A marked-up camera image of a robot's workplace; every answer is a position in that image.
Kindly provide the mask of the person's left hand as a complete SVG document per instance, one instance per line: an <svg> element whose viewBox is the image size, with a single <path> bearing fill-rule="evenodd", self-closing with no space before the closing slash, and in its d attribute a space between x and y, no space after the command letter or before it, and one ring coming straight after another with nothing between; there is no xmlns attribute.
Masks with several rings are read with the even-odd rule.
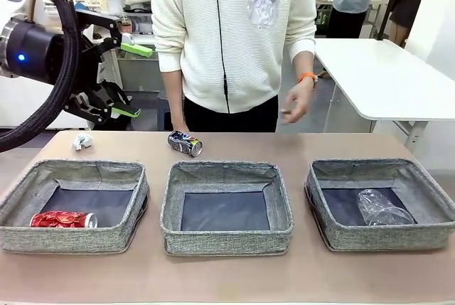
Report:
<svg viewBox="0 0 455 305"><path fill-rule="evenodd" d="M294 124L308 112L313 89L314 82L308 79L302 80L290 89L282 104L284 124Z"/></svg>

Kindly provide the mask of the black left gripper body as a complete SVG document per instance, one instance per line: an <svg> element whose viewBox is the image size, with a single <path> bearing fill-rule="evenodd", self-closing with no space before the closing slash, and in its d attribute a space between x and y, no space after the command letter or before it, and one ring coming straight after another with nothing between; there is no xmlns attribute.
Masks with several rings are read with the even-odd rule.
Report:
<svg viewBox="0 0 455 305"><path fill-rule="evenodd" d="M37 23L6 23L6 76L55 84L63 63L63 35Z"/></svg>

